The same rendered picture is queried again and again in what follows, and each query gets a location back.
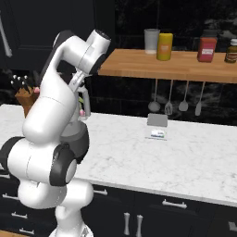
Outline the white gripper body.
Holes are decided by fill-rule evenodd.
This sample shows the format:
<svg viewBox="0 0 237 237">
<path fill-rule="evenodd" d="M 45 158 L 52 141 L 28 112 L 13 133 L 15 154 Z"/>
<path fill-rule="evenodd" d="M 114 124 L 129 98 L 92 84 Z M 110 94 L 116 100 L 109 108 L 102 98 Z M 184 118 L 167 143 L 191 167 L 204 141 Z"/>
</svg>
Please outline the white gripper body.
<svg viewBox="0 0 237 237">
<path fill-rule="evenodd" d="M 91 116 L 91 106 L 90 106 L 89 94 L 85 87 L 80 87 L 78 89 L 78 102 L 79 102 L 79 119 L 86 120 Z M 82 117 L 80 115 L 80 110 L 85 111 L 85 117 Z"/>
</svg>

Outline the grey blender lid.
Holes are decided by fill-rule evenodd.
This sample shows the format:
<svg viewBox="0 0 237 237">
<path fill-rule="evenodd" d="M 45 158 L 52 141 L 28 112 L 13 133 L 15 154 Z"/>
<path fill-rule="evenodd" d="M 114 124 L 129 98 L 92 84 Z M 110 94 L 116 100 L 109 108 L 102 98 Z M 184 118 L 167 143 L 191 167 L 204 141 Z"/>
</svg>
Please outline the grey blender lid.
<svg viewBox="0 0 237 237">
<path fill-rule="evenodd" d="M 162 114 L 149 113 L 147 118 L 148 126 L 167 127 L 168 116 Z"/>
</svg>

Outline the brown wooden knife block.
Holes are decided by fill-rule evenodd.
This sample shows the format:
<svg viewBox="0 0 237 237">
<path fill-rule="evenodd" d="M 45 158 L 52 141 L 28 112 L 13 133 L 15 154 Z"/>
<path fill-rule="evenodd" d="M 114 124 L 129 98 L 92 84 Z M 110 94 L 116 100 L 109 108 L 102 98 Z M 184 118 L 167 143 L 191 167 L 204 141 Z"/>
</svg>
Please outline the brown wooden knife block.
<svg viewBox="0 0 237 237">
<path fill-rule="evenodd" d="M 39 97 L 39 94 L 36 94 L 34 92 L 34 88 L 30 88 L 28 90 L 25 89 L 19 89 L 17 93 L 15 94 L 15 97 L 17 98 L 18 102 L 21 104 L 24 110 L 24 116 L 27 116 L 29 111 L 31 110 L 31 107 L 36 102 L 36 100 Z"/>
</svg>

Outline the hanging grey ladle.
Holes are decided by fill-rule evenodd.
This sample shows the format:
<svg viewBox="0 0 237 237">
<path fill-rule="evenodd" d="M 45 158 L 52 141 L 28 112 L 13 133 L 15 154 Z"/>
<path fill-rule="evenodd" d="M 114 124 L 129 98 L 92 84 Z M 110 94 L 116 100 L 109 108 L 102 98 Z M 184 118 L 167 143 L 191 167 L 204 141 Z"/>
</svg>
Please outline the hanging grey ladle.
<svg viewBox="0 0 237 237">
<path fill-rule="evenodd" d="M 158 80 L 156 79 L 156 86 L 155 86 L 155 97 L 154 97 L 154 101 L 150 102 L 148 105 L 148 108 L 151 112 L 156 113 L 159 111 L 160 109 L 160 104 L 156 101 L 156 93 L 157 93 L 157 82 Z"/>
</svg>

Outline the small white sponge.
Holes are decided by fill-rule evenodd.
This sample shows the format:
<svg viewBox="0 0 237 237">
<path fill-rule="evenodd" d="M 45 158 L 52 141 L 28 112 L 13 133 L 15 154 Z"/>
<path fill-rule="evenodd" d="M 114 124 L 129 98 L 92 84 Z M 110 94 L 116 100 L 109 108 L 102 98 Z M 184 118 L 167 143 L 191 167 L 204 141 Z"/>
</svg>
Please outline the small white sponge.
<svg viewBox="0 0 237 237">
<path fill-rule="evenodd" d="M 147 139 L 155 139 L 155 140 L 167 140 L 167 133 L 160 129 L 152 129 L 145 133 L 145 137 Z"/>
</svg>

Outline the hanging slotted grey spatula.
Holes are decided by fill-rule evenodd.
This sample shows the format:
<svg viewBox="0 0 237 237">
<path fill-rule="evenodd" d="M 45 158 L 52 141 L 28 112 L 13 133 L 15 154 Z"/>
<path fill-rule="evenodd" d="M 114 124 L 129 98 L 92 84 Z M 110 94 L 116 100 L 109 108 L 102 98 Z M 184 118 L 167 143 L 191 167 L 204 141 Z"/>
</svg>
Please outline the hanging slotted grey spatula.
<svg viewBox="0 0 237 237">
<path fill-rule="evenodd" d="M 173 86 L 173 81 L 170 82 L 170 87 L 169 87 L 169 94 L 172 95 L 172 86 Z M 166 115 L 171 115 L 173 110 L 173 106 L 171 104 L 171 96 L 168 97 L 168 102 L 165 105 L 165 114 Z"/>
</svg>

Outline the clear white cup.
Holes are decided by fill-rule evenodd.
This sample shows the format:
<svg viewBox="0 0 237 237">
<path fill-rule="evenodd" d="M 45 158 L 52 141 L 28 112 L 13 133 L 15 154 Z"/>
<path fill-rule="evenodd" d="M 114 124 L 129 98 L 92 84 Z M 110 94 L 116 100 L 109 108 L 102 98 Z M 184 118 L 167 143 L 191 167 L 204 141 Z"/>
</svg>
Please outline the clear white cup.
<svg viewBox="0 0 237 237">
<path fill-rule="evenodd" d="M 154 55 L 157 50 L 159 29 L 144 30 L 144 51 L 146 54 Z"/>
</svg>

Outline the dark narrow drawer front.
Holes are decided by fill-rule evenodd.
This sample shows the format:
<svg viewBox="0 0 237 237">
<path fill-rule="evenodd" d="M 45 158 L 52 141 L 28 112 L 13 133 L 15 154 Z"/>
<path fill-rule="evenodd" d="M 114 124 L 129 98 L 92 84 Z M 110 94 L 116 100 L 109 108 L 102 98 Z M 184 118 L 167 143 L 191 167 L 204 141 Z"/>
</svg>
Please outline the dark narrow drawer front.
<svg viewBox="0 0 237 237">
<path fill-rule="evenodd" d="M 132 205 L 134 201 L 134 192 L 128 191 L 120 188 L 115 187 L 108 187 L 108 186 L 102 186 L 102 185 L 93 185 L 94 190 L 97 191 L 103 191 L 104 189 L 107 190 L 108 195 L 101 195 L 98 193 L 95 193 L 94 196 L 96 198 L 104 198 L 108 201 L 112 202 L 118 202 L 123 205 Z"/>
</svg>

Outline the yellow bottle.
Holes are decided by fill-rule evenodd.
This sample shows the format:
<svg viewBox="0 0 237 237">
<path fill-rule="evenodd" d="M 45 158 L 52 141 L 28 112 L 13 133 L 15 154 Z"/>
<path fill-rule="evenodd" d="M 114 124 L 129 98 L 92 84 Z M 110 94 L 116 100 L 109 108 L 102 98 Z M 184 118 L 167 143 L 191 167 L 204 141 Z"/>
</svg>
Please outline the yellow bottle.
<svg viewBox="0 0 237 237">
<path fill-rule="evenodd" d="M 156 59 L 161 61 L 168 61 L 171 58 L 173 34 L 160 33 L 157 43 Z"/>
</svg>

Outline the hanging broad grey spatula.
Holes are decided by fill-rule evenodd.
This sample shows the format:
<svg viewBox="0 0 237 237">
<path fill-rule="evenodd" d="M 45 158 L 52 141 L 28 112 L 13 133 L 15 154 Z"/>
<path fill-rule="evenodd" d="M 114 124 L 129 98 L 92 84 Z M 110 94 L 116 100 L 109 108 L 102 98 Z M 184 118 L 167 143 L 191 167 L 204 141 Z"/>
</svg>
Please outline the hanging broad grey spatula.
<svg viewBox="0 0 237 237">
<path fill-rule="evenodd" d="M 188 88 L 189 87 L 189 82 L 186 82 L 186 87 Z M 188 103 L 186 101 L 186 98 L 183 98 L 183 100 L 180 102 L 180 105 L 179 105 L 179 110 L 181 112 L 185 112 L 188 110 Z"/>
</svg>

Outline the dark tall cupboard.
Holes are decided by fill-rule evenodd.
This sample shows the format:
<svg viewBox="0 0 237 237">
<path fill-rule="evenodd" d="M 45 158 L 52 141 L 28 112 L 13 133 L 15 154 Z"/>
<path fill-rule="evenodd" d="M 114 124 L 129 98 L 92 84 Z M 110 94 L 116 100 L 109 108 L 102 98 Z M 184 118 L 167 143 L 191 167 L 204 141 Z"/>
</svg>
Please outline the dark tall cupboard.
<svg viewBox="0 0 237 237">
<path fill-rule="evenodd" d="M 63 30 L 83 40 L 100 30 L 115 48 L 115 0 L 0 0 L 0 10 L 13 55 L 6 56 L 0 34 L 0 69 L 40 72 Z"/>
</svg>

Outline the hanging narrow grey spatula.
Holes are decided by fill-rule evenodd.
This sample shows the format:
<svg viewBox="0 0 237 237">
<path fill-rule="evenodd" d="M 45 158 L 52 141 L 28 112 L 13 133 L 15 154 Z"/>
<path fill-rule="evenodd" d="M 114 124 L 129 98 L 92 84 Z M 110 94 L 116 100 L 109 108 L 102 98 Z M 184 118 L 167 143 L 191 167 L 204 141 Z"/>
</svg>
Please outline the hanging narrow grey spatula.
<svg viewBox="0 0 237 237">
<path fill-rule="evenodd" d="M 202 102 L 201 101 L 202 101 L 202 96 L 203 96 L 203 92 L 204 92 L 204 89 L 205 89 L 205 84 L 206 84 L 206 82 L 203 81 L 202 90 L 201 90 L 201 93 L 200 93 L 199 101 L 198 101 L 198 103 L 196 105 L 195 112 L 194 112 L 194 114 L 196 116 L 200 116 L 200 114 L 201 114 L 201 109 L 202 109 Z"/>
</svg>

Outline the dark cupboard door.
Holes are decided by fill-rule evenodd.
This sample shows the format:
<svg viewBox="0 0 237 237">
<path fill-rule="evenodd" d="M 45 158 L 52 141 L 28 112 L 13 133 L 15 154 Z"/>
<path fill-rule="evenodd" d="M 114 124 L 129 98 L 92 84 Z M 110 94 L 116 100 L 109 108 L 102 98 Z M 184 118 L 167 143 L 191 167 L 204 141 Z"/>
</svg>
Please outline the dark cupboard door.
<svg viewBox="0 0 237 237">
<path fill-rule="evenodd" d="M 237 237 L 236 231 L 230 231 L 229 223 L 237 225 L 237 207 L 219 206 L 215 215 L 219 237 Z"/>
<path fill-rule="evenodd" d="M 130 235 L 124 234 L 124 213 L 130 213 Z M 81 210 L 85 224 L 91 229 L 94 237 L 132 237 L 132 209 L 128 205 L 94 198 Z"/>
<path fill-rule="evenodd" d="M 143 216 L 142 237 L 206 237 L 211 224 L 203 218 L 151 208 L 141 210 L 137 215 Z"/>
</svg>

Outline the red jar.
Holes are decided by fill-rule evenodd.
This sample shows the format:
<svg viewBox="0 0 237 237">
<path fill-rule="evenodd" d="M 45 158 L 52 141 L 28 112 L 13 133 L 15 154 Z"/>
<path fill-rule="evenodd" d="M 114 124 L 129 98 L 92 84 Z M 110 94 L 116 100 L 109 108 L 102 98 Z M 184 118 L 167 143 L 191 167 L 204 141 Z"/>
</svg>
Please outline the red jar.
<svg viewBox="0 0 237 237">
<path fill-rule="evenodd" d="M 201 37 L 198 47 L 197 60 L 210 63 L 216 50 L 217 39 L 215 37 Z"/>
</svg>

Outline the dark wide drawer front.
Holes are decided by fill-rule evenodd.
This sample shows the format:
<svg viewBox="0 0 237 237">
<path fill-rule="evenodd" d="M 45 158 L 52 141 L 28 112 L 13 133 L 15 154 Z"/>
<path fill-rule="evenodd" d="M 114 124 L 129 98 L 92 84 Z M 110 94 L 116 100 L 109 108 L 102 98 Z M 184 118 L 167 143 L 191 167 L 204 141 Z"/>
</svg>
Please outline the dark wide drawer front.
<svg viewBox="0 0 237 237">
<path fill-rule="evenodd" d="M 162 201 L 164 199 L 172 203 L 181 204 L 184 202 L 187 205 L 187 208 L 182 209 L 174 206 L 163 206 Z M 134 200 L 136 205 L 140 208 L 153 208 L 156 210 L 169 211 L 171 213 L 179 213 L 206 219 L 212 218 L 215 215 L 217 208 L 215 205 L 204 202 L 152 193 L 136 192 L 134 195 Z"/>
</svg>

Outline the brown jar with label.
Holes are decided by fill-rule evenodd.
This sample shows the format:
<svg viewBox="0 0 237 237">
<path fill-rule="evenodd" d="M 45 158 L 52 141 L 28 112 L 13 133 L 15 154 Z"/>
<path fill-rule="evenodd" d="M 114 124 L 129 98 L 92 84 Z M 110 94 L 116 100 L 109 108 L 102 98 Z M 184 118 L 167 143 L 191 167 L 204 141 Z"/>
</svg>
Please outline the brown jar with label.
<svg viewBox="0 0 237 237">
<path fill-rule="evenodd" d="M 231 39 L 224 61 L 227 63 L 235 63 L 237 61 L 237 39 Z"/>
</svg>

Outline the wooden wall shelf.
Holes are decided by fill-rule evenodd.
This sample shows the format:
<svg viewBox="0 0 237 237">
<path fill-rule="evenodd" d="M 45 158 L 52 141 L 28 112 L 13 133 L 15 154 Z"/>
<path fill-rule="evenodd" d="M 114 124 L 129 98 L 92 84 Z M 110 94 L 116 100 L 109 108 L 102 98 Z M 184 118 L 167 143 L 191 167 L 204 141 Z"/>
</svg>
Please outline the wooden wall shelf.
<svg viewBox="0 0 237 237">
<path fill-rule="evenodd" d="M 196 52 L 173 51 L 169 61 L 160 61 L 144 50 L 115 49 L 98 71 L 99 75 L 175 81 L 237 83 L 237 63 L 215 53 L 211 63 L 199 62 Z"/>
</svg>

